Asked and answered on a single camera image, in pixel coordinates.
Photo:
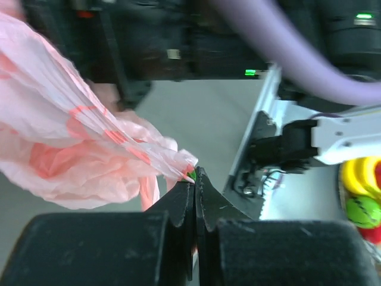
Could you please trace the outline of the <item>pink plastic bag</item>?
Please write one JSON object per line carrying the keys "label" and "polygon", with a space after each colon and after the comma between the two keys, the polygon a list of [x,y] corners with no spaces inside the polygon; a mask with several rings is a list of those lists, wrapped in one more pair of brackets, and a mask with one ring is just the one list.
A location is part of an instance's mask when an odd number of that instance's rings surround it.
{"label": "pink plastic bag", "polygon": [[86,83],[25,21],[19,1],[1,2],[1,172],[20,188],[68,209],[141,197],[193,182],[197,158],[133,111],[101,101],[108,84]]}

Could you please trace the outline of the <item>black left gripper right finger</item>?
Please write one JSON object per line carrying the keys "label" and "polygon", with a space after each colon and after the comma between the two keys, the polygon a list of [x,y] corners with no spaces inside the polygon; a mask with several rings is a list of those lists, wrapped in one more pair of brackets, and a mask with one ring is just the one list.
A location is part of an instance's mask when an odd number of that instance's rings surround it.
{"label": "black left gripper right finger", "polygon": [[195,216],[201,285],[379,285],[348,222],[254,221],[198,167]]}

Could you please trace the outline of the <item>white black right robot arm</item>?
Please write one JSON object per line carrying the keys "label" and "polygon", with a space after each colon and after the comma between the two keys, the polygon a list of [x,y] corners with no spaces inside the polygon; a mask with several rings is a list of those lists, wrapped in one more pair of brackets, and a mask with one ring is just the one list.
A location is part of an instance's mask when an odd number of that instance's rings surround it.
{"label": "white black right robot arm", "polygon": [[125,108],[155,80],[268,78],[228,187],[380,156],[379,1],[23,1],[27,22]]}

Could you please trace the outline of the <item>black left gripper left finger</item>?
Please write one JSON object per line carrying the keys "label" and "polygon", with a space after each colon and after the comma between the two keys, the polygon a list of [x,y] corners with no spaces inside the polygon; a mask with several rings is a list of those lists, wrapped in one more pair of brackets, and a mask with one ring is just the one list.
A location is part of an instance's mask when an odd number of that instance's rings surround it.
{"label": "black left gripper left finger", "polygon": [[145,212],[50,213],[23,229],[2,285],[186,285],[192,279],[193,184]]}

